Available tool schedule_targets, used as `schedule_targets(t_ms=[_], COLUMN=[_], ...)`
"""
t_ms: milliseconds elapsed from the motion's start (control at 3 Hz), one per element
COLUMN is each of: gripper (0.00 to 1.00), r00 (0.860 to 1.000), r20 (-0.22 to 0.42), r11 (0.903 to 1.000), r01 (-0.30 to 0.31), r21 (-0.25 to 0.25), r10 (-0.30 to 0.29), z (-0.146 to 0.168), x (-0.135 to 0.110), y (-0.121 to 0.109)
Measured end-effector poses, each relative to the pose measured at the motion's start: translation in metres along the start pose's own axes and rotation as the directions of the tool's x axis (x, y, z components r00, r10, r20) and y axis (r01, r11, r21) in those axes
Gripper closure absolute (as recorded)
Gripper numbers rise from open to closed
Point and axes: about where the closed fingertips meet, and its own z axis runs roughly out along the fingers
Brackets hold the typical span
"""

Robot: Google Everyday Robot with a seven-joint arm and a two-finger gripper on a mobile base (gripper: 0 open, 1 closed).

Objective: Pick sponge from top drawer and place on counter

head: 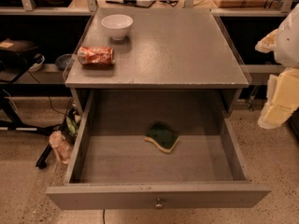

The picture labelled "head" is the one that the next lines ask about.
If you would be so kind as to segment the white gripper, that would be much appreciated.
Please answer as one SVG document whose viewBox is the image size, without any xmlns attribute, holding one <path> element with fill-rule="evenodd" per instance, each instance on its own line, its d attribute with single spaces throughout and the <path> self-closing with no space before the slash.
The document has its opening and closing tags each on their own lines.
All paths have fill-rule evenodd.
<svg viewBox="0 0 299 224">
<path fill-rule="evenodd" d="M 285 67 L 278 76 L 271 75 L 267 82 L 267 102 L 258 125 L 275 129 L 286 122 L 299 108 L 299 4 L 278 29 L 261 39 L 255 49 L 262 53 L 274 51 L 275 61 Z"/>
</svg>

